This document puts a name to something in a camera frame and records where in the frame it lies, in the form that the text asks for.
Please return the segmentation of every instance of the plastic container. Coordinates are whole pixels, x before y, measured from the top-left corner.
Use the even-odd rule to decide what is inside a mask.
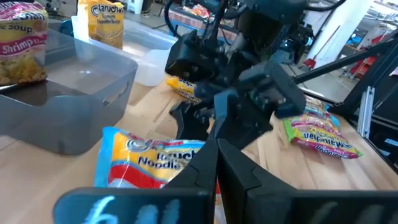
[[[82,50],[96,57],[80,60]],[[124,115],[137,63],[123,54],[49,30],[48,79],[1,90],[0,134],[59,154],[88,151]]]
[[[112,50],[111,46],[98,42],[88,37],[85,23],[79,23],[76,16],[72,16],[73,34],[76,39],[95,44],[98,47]],[[136,22],[129,21],[128,29],[123,36],[123,54],[134,59],[138,63],[136,82],[145,86],[157,86],[165,77],[164,68],[170,48],[177,41],[175,37],[169,36],[157,30],[142,26]],[[81,60],[92,60],[95,53],[91,49],[80,48],[77,52]]]
[[[144,0],[127,0],[127,11],[141,14],[142,3],[144,3]]]

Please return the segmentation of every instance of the white wall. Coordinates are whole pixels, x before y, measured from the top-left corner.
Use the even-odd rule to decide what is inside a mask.
[[[307,58],[314,58],[319,52],[315,59],[317,62],[315,67],[320,67],[336,60],[372,2],[373,0],[347,0],[334,11],[321,35],[308,53]],[[339,26],[338,31],[328,41]]]

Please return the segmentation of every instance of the wooden tabletop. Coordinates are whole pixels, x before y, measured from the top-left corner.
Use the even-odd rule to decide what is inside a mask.
[[[177,125],[168,112],[180,101],[164,83],[135,84],[117,127],[147,139],[170,139]],[[343,119],[342,134],[364,153],[342,160],[290,145],[280,122],[243,152],[278,178],[299,189],[395,190],[398,176]],[[52,223],[52,207],[61,194],[93,184],[101,141],[86,154],[60,156],[7,136],[0,137],[0,223]]]

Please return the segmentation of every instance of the white plastic container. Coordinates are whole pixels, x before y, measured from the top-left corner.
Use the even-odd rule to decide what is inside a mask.
[[[127,0],[127,11],[135,14],[141,14],[142,3],[144,0]]]
[[[72,16],[73,34],[76,39],[95,44],[98,47],[115,50],[114,47],[98,42],[88,37],[88,26],[82,24],[76,16]],[[157,86],[164,77],[164,68],[169,57],[170,48],[177,41],[157,30],[144,27],[129,21],[129,29],[123,34],[123,54],[138,63],[135,82],[145,86]],[[77,51],[80,60],[89,61],[96,55],[94,52]]]

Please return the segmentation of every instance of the floor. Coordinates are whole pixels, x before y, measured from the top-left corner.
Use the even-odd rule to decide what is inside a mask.
[[[127,19],[124,21],[125,29],[129,28],[131,21],[135,21],[144,26],[150,27],[151,29],[168,33],[169,30],[164,22],[163,16],[158,16],[161,10],[162,6],[160,4],[152,4],[151,10],[147,14],[136,15],[128,12],[126,14]],[[181,34],[184,34],[187,31],[189,30],[184,27],[178,28],[178,32]],[[299,69],[298,66],[295,65],[283,65],[283,68],[290,76],[293,77],[304,73],[303,70]],[[314,91],[333,101],[341,102],[347,97],[358,82],[357,80],[352,80],[348,77],[342,77],[342,73],[342,70],[336,70],[300,84],[300,87]]]

